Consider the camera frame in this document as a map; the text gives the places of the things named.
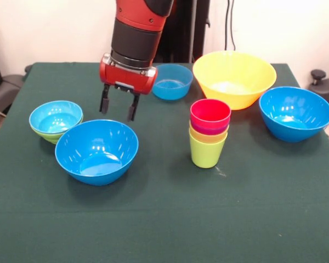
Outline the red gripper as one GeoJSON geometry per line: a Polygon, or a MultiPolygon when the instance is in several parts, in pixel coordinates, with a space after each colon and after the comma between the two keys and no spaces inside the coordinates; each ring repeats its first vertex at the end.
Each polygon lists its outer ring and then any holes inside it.
{"type": "Polygon", "coordinates": [[[99,65],[100,80],[104,83],[99,112],[107,113],[109,107],[110,85],[120,84],[134,92],[134,99],[129,107],[128,121],[134,121],[139,102],[139,94],[147,95],[151,92],[157,77],[157,68],[150,67],[144,74],[127,68],[112,66],[103,61],[99,65]]]}

